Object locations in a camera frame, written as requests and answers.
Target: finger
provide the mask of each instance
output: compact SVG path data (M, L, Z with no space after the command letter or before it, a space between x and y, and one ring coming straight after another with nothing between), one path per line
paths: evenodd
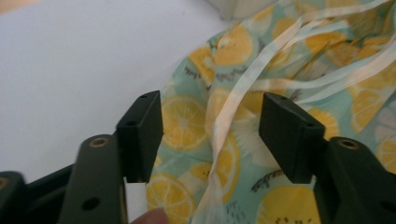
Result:
M169 221L163 208L156 208L135 219L131 224L169 224Z

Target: white surface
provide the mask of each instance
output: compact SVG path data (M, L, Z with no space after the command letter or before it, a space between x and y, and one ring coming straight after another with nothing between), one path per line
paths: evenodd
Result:
M204 0L48 0L0 15L0 171L31 182L73 163L230 24Z

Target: brass rivet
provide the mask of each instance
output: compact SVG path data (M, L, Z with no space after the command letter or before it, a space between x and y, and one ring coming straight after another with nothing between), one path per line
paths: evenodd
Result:
M0 177L0 190L5 188L9 183L9 179L5 177Z
M108 138L99 137L91 140L90 147L104 147L108 143Z
M354 149L354 150L359 149L359 145L356 142L348 140L348 139L338 140L338 145L340 145L341 147L346 147L346 148Z

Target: white backdrop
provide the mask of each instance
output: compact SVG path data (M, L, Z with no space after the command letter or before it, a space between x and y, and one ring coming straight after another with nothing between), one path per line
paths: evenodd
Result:
M32 182L73 163L230 24L204 0L47 0L0 15L0 171Z

